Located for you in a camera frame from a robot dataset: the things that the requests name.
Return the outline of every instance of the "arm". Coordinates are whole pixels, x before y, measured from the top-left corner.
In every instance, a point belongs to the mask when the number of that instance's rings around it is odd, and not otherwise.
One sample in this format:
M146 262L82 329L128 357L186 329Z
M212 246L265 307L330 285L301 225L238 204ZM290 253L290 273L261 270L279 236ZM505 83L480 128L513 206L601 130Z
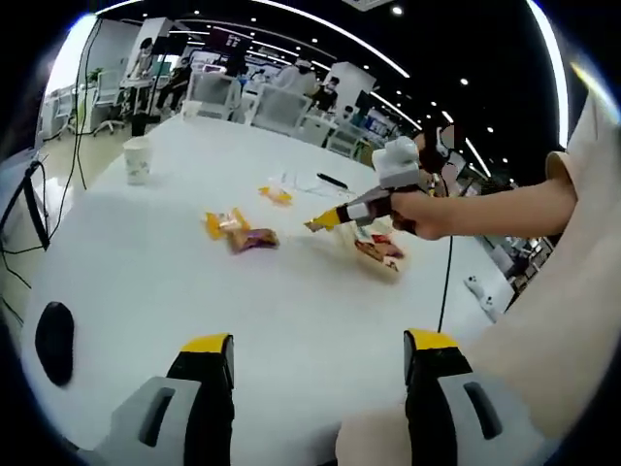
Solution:
M576 201L569 177L487 196L431 198L414 192L392 197L394 211L416 221L418 236L430 240L448 235L536 238L558 234L569 222Z

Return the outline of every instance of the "white chair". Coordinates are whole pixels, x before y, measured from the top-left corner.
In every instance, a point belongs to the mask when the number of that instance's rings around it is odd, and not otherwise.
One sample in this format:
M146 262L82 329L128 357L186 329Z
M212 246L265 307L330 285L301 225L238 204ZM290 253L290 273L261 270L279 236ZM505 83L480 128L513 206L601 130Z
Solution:
M186 100L201 103L199 117L229 119L241 105L242 85L222 73L192 73Z
M117 71L102 71L97 77L97 88L95 89L95 100L93 101L93 110L97 107L109 107L110 112L108 118L101 122L97 129L93 131L93 136L104 128L110 129L110 133L114 134L114 127L124 127L125 122L120 119L111 118L113 107L118 105L120 96L120 75Z
M364 136L364 130L350 123L342 123L326 146L327 150L343 155L347 158L355 158L358 142Z
M64 118L62 126L57 133L58 140L60 140L62 133L65 131L76 134L76 127L71 123L71 116L74 111L74 98L74 93L71 89L58 96L58 107L54 118Z
M295 137L311 103L308 97L264 84L252 109L250 125Z
M309 113L305 116L304 121L300 125L298 139L322 148L331 130L332 126L328 121L324 121L320 118L313 118L311 113Z

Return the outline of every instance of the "computer monitor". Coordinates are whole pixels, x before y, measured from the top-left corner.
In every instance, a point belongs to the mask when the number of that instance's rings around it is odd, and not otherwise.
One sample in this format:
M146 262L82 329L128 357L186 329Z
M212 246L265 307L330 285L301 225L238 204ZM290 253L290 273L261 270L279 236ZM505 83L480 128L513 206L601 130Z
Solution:
M356 107L358 107L360 113L363 115L367 114L372 106L373 100L371 99L371 95L364 90L361 90L358 98L356 99Z

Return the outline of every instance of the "black cable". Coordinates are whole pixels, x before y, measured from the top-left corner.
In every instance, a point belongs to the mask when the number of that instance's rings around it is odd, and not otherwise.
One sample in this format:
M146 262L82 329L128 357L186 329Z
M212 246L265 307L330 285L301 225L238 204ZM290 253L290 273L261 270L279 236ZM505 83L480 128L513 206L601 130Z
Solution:
M26 252L30 252L32 250L42 250L43 246L35 246L33 248L28 248L27 250L4 250L4 252L8 255L20 255Z
M86 187L86 181L84 180L84 171L82 169L82 161L80 160L80 147L82 145L82 135L84 134L84 127L86 126L86 101L88 99L88 60L90 60L90 51L93 48L95 39L97 39L97 35L99 34L99 30L101 29L102 22L102 19L97 19L97 22L95 24L97 31L93 36L93 40L90 41L90 44L88 45L88 52L86 53L86 61L84 63L84 119L82 120L82 128L80 128L80 133L76 135L76 138L78 138L78 151L76 152L76 157L78 158L78 168L80 170L80 178L82 179L82 187L84 188L84 191L87 191L88 188Z
M16 318L17 322L19 322L19 325L23 327L23 319L19 316L18 313L16 313L15 309L13 309L9 303L7 303L7 300L4 299L4 296L2 297L2 302L4 303L5 308L7 308L7 310L13 315L13 317Z
M86 53L86 62L84 63L84 69L88 69L87 66L88 66L88 58L90 57L90 50L92 49L93 44L95 43L97 34L99 34L99 30L101 29L101 23L102 23L102 20L97 19L97 24L96 24L97 30L95 32L95 35L93 36L92 41L90 41L90 44L88 45L88 52ZM80 55L80 64L78 65L78 70L80 70L80 67L82 66L82 57L83 57L83 53ZM79 87L80 87L80 72L76 74L76 89L78 89ZM85 90L84 102L86 101L87 93L88 93L88 85L86 86L86 90ZM76 105L74 108L75 108L76 115L77 115L78 114L78 97L76 98ZM80 130L81 134L76 135L76 141L74 143L74 155L71 161L71 169L69 170L69 178L67 179L67 183L65 184L65 189L62 193L62 198L60 200L60 209L58 210L58 222L56 223L56 226L54 227L53 230L51 230L51 233L49 234L50 239L54 236L54 234L56 233L56 230L60 226L60 220L62 219L62 208L65 205L65 197L67 196L67 190L69 189L69 183L71 182L71 178L73 177L74 171L76 169L76 160L78 159L79 143L82 141L82 132L84 130L85 125L86 125L86 118L84 118L82 122L82 129Z
M13 275L23 284L25 284L28 287L28 289L32 289L32 286L30 285L30 283L27 282L24 277L22 277L18 272L16 272L9 266L9 262L7 262L7 254L4 252L4 246L2 246L1 244L0 244L0 253L2 254L2 260L4 261L4 266L6 267L7 272L9 272L11 275Z
M49 227L48 227L48 207L47 207L47 196L46 196L46 184L48 183L48 176L46 175L46 167L43 166L43 163L39 160L36 160L32 163L31 166L39 167L41 169L41 175L43 176L43 218L45 221L46 235L49 238Z
M448 186L446 181L441 177L444 183L444 190L446 196L448 196ZM442 332L442 324L444 323L444 310L446 308L446 294L448 292L448 279L450 278L450 265L453 261L453 236L451 235L448 240L448 263L446 264L446 278L444 279L444 293L442 295L442 306L440 309L440 321L438 322L438 333Z

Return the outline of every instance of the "office desk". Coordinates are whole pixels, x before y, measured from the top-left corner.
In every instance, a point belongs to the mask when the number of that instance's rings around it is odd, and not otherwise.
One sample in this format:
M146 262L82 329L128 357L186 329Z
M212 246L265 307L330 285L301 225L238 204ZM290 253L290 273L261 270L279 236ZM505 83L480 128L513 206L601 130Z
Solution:
M123 81L120 82L120 87L121 88L127 88L127 87L133 87L136 89L135 92L135 97L134 97L134 111L133 114L135 115L138 112L139 109L139 100L140 100L140 91L141 89L144 89L146 87L151 87L153 86L153 82L154 80L149 78L147 80L130 80L129 78L124 79Z
M438 325L448 240L398 233L410 266L399 283L378 282L341 256L334 234L302 225L343 201L334 188L328 196L292 191L290 208L257 193L283 170L301 189L321 172L360 193L376 185L372 169L216 119L175 116L147 136L152 182L127 185L122 157L113 162L67 214L32 283L21 360L41 406L71 442L91 449L113 410L165 375L186 342L230 332L232 463L321 464L344 416L405 399L403 332ZM274 228L279 250L233 255L212 241L205 211L234 207L253 227ZM470 274L504 279L476 239L457 238L444 329L463 342L489 325L463 286ZM76 323L66 388L48 380L33 343L52 300Z

